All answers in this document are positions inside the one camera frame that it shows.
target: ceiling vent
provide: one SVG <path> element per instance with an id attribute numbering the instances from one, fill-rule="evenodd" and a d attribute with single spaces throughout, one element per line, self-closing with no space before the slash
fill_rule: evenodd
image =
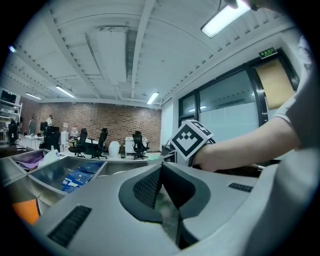
<path id="1" fill-rule="evenodd" d="M 127 81 L 128 31 L 123 26 L 108 26 L 96 33 L 99 54 L 105 73 L 113 85 Z"/>

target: exit sign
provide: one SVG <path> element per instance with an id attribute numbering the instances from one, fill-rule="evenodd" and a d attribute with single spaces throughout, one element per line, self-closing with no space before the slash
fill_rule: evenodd
<path id="1" fill-rule="evenodd" d="M 273 47 L 271 47 L 269 49 L 266 49 L 266 50 L 264 50 L 262 52 L 259 52 L 259 55 L 260 55 L 261 59 L 270 57 L 270 56 L 275 55 L 275 54 L 277 54 L 277 51 Z"/>

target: window frame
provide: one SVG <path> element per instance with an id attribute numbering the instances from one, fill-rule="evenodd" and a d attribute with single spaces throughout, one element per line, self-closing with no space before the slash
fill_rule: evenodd
<path id="1" fill-rule="evenodd" d="M 183 120 L 186 120 L 188 118 L 194 117 L 194 120 L 199 121 L 199 113 L 200 113 L 200 91 L 213 86 L 214 84 L 230 77 L 233 76 L 241 71 L 246 71 L 250 82 L 251 82 L 251 86 L 252 86 L 252 90 L 254 93 L 254 97 L 255 97 L 255 102 L 256 102 L 256 108 L 257 108 L 257 112 L 258 112 L 258 121 L 259 121 L 259 127 L 264 125 L 268 120 L 268 108 L 267 108 L 267 104 L 265 101 L 265 94 L 263 92 L 263 85 L 262 82 L 259 78 L 259 75 L 256 71 L 256 67 L 259 67 L 261 65 L 264 65 L 268 62 L 274 61 L 274 60 L 279 60 L 286 75 L 289 78 L 289 81 L 291 83 L 291 86 L 293 88 L 294 91 L 297 91 L 300 79 L 299 76 L 296 72 L 296 70 L 294 69 L 294 67 L 292 66 L 292 63 L 289 61 L 288 57 L 286 56 L 285 52 L 279 48 L 276 50 L 277 54 L 272 55 L 270 57 L 261 59 L 260 57 L 254 58 L 244 64 L 241 64 L 229 71 L 227 71 L 226 73 L 223 73 L 222 75 L 219 75 L 218 77 L 210 80 L 209 82 L 201 85 L 200 87 L 198 87 L 197 89 L 189 92 L 188 94 L 186 94 L 185 96 L 181 97 L 179 99 L 179 120 L 178 120 L 178 126 L 181 126 L 181 123 Z M 182 110 L 182 106 L 183 106 L 183 100 L 190 97 L 190 96 L 194 96 L 194 105 L 195 105 L 195 112 L 193 114 L 185 114 L 182 115 L 183 110 Z"/>

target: ceiling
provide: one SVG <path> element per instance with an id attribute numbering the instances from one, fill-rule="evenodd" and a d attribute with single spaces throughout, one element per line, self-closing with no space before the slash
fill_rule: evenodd
<path id="1" fill-rule="evenodd" d="M 255 43 L 288 22 L 269 10 L 249 11 L 209 38 L 201 26 L 218 5 L 219 0 L 50 0 L 16 39 L 1 86 L 37 95 L 42 102 L 132 106 L 147 106 L 152 93 L 159 92 L 149 106 L 158 108 L 232 47 Z M 98 60 L 95 33 L 107 26 L 129 28 L 127 81 L 119 84 L 100 72 L 87 42 Z"/>

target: bottle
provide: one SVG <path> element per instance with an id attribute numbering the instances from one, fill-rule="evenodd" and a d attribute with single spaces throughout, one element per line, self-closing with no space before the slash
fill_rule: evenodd
<path id="1" fill-rule="evenodd" d="M 121 143 L 121 146 L 120 146 L 120 155 L 121 155 L 121 158 L 126 158 L 125 147 L 124 147 L 124 145 L 122 143 Z"/>

